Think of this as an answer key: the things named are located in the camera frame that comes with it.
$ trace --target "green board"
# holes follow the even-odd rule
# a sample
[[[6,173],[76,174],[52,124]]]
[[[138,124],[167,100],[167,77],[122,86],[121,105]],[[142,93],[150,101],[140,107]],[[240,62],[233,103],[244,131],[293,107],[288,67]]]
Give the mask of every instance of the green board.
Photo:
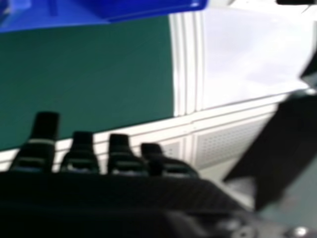
[[[167,17],[0,35],[0,150],[20,146],[39,111],[60,138],[173,116]]]

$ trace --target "dark green surface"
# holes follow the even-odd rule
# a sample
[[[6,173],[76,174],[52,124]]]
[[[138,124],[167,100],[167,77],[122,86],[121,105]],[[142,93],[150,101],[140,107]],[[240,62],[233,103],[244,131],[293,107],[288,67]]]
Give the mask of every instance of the dark green surface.
[[[60,138],[173,115],[167,17],[0,35],[0,150],[35,113],[61,113]]]

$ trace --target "blue object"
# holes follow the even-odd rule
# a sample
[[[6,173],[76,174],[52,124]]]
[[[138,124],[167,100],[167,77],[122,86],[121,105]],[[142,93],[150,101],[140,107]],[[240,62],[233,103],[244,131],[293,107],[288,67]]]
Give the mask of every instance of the blue object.
[[[175,12],[201,10],[206,7],[207,1],[0,0],[0,32],[60,26],[110,24]]]

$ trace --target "vertical white strip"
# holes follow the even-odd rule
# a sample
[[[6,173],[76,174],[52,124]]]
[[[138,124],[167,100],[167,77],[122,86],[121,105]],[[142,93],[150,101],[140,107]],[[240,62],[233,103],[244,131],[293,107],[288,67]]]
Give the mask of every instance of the vertical white strip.
[[[182,14],[185,41],[185,76],[186,76],[186,114],[196,110],[196,37],[194,30],[194,13]]]
[[[174,116],[186,114],[184,33],[181,14],[169,16],[173,58]]]
[[[202,11],[194,12],[194,29],[196,37],[196,109],[199,112],[203,110],[204,102],[204,70],[205,70],[205,37],[204,37],[204,25],[203,25]]]

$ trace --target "blue plastic bin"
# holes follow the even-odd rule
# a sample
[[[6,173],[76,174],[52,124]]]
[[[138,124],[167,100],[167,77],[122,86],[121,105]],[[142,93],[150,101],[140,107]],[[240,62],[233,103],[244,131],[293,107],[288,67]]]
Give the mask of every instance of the blue plastic bin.
[[[208,0],[0,0],[0,32],[109,24],[204,9]]]

